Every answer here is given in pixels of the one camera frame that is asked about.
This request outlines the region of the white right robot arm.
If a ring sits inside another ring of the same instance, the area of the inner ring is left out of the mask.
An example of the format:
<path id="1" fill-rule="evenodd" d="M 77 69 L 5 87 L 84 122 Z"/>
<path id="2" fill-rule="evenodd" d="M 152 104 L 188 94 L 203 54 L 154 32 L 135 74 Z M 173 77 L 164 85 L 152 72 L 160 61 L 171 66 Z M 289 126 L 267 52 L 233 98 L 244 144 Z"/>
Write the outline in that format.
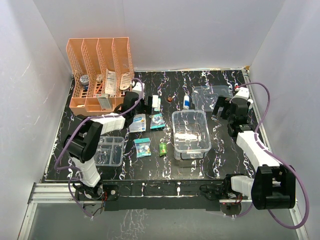
<path id="1" fill-rule="evenodd" d="M 249 91 L 240 88 L 234 97 L 220 95 L 212 111 L 227 120 L 229 136 L 242 149 L 255 169 L 255 177 L 227 174 L 223 194 L 233 199 L 242 194 L 252 200 L 258 210 L 292 209 L 295 206 L 296 177 L 267 153 L 267 147 L 248 122 L 251 106 Z"/>

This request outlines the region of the white blue mask packet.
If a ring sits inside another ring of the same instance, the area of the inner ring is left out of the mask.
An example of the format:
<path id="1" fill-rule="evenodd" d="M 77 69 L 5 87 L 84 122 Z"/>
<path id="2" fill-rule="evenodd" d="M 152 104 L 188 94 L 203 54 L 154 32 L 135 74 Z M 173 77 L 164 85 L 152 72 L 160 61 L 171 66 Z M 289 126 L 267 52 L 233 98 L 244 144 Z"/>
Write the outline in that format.
<path id="1" fill-rule="evenodd" d="M 132 123 L 129 125 L 130 133 L 140 133 L 146 131 L 146 115 L 136 114 L 133 117 Z"/>

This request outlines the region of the clear plastic box lid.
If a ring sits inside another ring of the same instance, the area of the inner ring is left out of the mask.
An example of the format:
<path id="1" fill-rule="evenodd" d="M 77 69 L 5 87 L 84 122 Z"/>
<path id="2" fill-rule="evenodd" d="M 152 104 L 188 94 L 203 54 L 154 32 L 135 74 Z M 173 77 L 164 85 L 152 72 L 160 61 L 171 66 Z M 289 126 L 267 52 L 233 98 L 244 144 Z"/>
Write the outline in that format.
<path id="1" fill-rule="evenodd" d="M 191 99 L 196 110 L 212 112 L 219 96 L 232 98 L 233 93 L 228 86 L 194 86 L 192 88 Z"/>

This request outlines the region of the white gauze packet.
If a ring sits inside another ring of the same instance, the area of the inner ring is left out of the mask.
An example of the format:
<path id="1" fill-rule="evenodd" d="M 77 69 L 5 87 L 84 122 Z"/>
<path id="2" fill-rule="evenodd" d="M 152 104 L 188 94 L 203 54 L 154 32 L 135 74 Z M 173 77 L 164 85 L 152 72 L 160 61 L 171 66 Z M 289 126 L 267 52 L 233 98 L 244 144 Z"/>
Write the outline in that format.
<path id="1" fill-rule="evenodd" d="M 161 108 L 161 99 L 158 95 L 152 96 L 152 108 L 154 111 L 159 112 Z"/>

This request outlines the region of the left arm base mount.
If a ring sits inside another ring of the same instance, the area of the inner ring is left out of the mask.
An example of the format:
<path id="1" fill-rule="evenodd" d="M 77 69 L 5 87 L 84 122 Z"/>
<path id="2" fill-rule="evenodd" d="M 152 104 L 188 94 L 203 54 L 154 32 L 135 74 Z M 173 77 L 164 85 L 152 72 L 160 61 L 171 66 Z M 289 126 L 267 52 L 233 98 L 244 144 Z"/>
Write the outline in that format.
<path id="1" fill-rule="evenodd" d="M 75 198 L 80 202 L 98 201 L 103 210 L 110 210 L 112 204 L 117 204 L 119 199 L 119 187 L 113 184 L 103 184 L 101 181 L 95 187 L 84 185 L 81 181 L 72 183 L 75 189 Z"/>

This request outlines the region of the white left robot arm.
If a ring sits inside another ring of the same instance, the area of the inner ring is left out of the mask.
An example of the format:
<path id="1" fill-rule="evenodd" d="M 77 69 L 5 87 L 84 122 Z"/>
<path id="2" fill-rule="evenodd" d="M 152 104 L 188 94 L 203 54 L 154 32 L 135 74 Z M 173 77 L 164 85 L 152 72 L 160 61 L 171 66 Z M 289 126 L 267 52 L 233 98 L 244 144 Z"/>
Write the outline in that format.
<path id="1" fill-rule="evenodd" d="M 86 194 L 93 200 L 103 195 L 103 187 L 98 184 L 101 177 L 98 173 L 94 155 L 102 135 L 122 130 L 133 123 L 138 114 L 152 113 L 153 98 L 147 100 L 136 92 L 128 92 L 124 101 L 112 113 L 101 116 L 76 116 L 75 128 L 64 141 L 63 149 L 73 161 L 80 174 L 79 181 L 86 186 Z"/>

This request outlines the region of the green sachet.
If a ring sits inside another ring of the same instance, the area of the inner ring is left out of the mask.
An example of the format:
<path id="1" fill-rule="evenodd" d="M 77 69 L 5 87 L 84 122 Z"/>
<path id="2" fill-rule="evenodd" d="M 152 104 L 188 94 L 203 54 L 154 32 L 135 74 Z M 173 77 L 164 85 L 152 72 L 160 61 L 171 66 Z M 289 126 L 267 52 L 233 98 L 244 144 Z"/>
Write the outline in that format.
<path id="1" fill-rule="evenodd" d="M 159 156 L 165 156 L 167 154 L 168 150 L 167 150 L 167 144 L 166 143 L 160 143 L 159 144 Z"/>

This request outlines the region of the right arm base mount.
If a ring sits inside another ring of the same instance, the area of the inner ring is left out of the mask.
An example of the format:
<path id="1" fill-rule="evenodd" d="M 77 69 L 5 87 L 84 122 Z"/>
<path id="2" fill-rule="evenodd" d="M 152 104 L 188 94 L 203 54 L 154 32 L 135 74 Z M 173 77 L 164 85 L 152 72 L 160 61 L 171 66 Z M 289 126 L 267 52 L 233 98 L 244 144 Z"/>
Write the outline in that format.
<path id="1" fill-rule="evenodd" d="M 227 174 L 222 183 L 202 184 L 200 193 L 208 200 L 231 200 L 231 202 L 220 203 L 221 211 L 226 215 L 237 215 L 242 210 L 243 194 L 232 190 L 232 178 L 244 177 L 244 174 Z"/>

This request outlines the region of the teal bandage packet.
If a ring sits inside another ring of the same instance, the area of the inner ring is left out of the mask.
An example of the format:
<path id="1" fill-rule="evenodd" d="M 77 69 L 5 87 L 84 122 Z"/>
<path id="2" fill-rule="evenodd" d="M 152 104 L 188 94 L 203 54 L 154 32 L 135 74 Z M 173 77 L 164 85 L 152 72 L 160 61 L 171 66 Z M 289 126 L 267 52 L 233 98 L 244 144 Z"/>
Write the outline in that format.
<path id="1" fill-rule="evenodd" d="M 163 129 L 166 126 L 163 115 L 161 113 L 154 114 L 150 118 L 150 130 Z"/>
<path id="2" fill-rule="evenodd" d="M 150 144 L 151 140 L 150 138 L 140 138 L 140 139 L 135 139 L 134 145 L 136 148 L 136 157 L 137 158 L 143 158 L 143 157 L 148 157 L 151 155 L 151 149 L 150 149 Z"/>

